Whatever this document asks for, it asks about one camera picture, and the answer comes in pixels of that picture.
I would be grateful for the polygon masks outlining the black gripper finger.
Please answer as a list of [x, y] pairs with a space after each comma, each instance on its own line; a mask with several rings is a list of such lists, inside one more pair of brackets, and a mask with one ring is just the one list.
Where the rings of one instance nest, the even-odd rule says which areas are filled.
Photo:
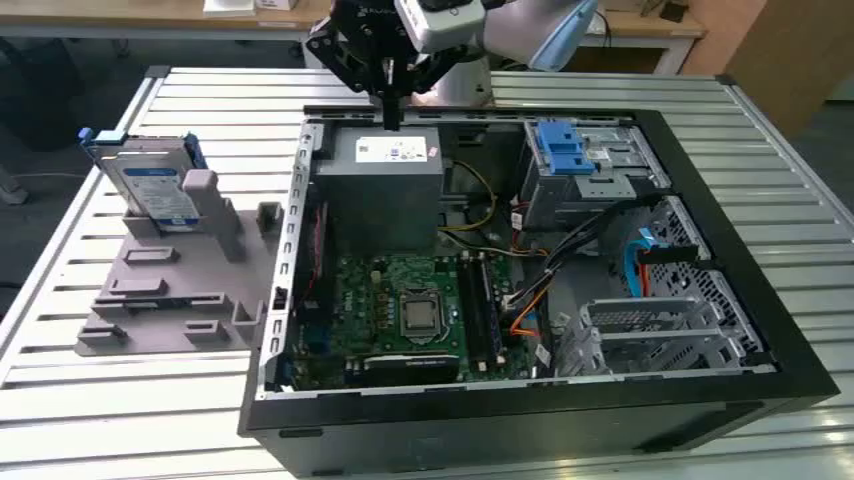
[[428, 54], [421, 60], [415, 55], [393, 57], [393, 130], [401, 122], [403, 105], [413, 93], [425, 93], [461, 59], [461, 47], [451, 47]]
[[348, 42], [339, 40], [339, 30], [331, 19], [323, 19], [312, 27], [307, 48], [321, 65], [335, 74], [356, 93], [367, 93], [373, 105], [381, 110], [383, 128], [395, 130], [395, 99], [383, 61], [372, 54], [359, 56]]

